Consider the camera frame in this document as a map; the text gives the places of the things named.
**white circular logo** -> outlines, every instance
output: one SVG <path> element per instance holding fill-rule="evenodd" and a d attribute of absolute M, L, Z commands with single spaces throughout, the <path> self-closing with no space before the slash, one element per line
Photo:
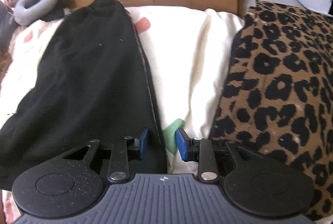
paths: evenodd
<path fill-rule="evenodd" d="M 163 182 L 166 182 L 167 180 L 169 180 L 169 178 L 168 178 L 168 177 L 165 177 L 165 176 L 162 176 L 162 177 L 160 178 L 160 180 L 163 181 Z"/>

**leopard print fabric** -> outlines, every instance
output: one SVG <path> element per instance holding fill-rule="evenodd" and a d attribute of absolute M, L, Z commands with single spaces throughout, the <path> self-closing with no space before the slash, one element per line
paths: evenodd
<path fill-rule="evenodd" d="M 308 216 L 333 214 L 333 19 L 257 1 L 233 48 L 210 139 L 303 171 L 315 188 Z"/>

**silver screw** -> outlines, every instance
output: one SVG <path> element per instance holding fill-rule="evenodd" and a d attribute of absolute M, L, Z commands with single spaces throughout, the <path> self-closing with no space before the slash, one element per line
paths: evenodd
<path fill-rule="evenodd" d="M 201 173 L 201 178 L 204 179 L 205 181 L 212 181 L 217 178 L 217 174 L 214 172 L 206 171 Z"/>
<path fill-rule="evenodd" d="M 125 172 L 113 172 L 110 174 L 110 178 L 111 180 L 114 180 L 114 181 L 120 181 L 120 180 L 123 180 L 126 178 L 126 173 Z"/>

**green shape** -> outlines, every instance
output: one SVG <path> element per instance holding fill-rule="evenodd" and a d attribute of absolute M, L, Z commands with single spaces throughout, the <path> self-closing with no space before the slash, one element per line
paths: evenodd
<path fill-rule="evenodd" d="M 166 129 L 163 130 L 165 147 L 173 155 L 176 155 L 177 152 L 176 136 L 174 133 L 179 127 L 184 127 L 184 123 L 185 121 L 182 119 L 176 119 Z"/>

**gray ribbed plate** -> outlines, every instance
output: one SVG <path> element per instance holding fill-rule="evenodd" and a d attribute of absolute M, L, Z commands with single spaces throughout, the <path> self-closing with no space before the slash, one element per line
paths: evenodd
<path fill-rule="evenodd" d="M 230 205 L 216 185 L 192 174 L 136 174 L 109 187 L 100 202 L 80 215 L 38 219 L 23 215 L 16 224 L 311 224 L 304 215 L 284 220 L 249 216 Z"/>

